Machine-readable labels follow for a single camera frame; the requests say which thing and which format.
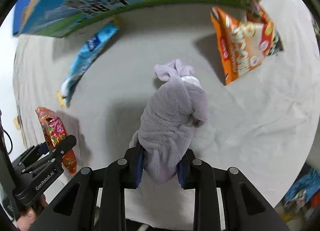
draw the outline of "blue object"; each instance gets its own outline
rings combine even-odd
[[[61,86],[61,89],[57,92],[58,99],[61,106],[65,106],[71,99],[71,88],[80,79],[80,77],[91,66],[92,62],[98,57],[105,44],[111,39],[116,32],[119,31],[119,27],[116,21],[113,21],[102,29],[100,29],[95,35],[87,41],[79,51],[76,59],[71,65],[70,74]]]
[[[14,9],[14,16],[13,16],[13,24],[12,24],[12,35],[16,35],[19,33],[21,27],[21,19],[23,10],[25,7],[29,5],[31,0],[18,0],[16,3],[16,7]]]
[[[296,194],[305,189],[306,190],[306,203],[312,196],[320,189],[320,174],[317,170],[311,168],[308,174],[304,175],[301,179],[292,184],[291,188],[284,196],[284,200],[291,201]]]

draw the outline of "blue snack package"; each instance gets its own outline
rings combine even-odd
[[[113,20],[101,28],[95,35],[88,40],[79,51],[76,59],[70,68],[70,74],[66,77],[57,97],[60,106],[65,106],[71,99],[71,88],[87,71],[91,64],[98,57],[106,43],[119,31],[118,21]]]

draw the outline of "silver screw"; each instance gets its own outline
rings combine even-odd
[[[125,164],[127,164],[127,160],[126,159],[119,159],[118,160],[118,164],[119,165],[125,165]]]
[[[192,163],[193,163],[194,165],[201,165],[201,164],[202,164],[202,161],[201,161],[200,159],[194,159],[194,160],[192,161]]]
[[[239,172],[239,170],[236,167],[231,167],[229,169],[229,171],[230,171],[231,174],[238,174],[238,172]]]
[[[86,175],[90,172],[90,168],[89,167],[84,167],[81,169],[80,171],[83,175]]]

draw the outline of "gray towel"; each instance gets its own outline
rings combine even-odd
[[[194,68],[179,59],[156,65],[154,72],[166,83],[148,101],[129,145],[139,140],[146,150],[144,169],[160,184],[176,174],[195,129],[207,121],[208,101]]]

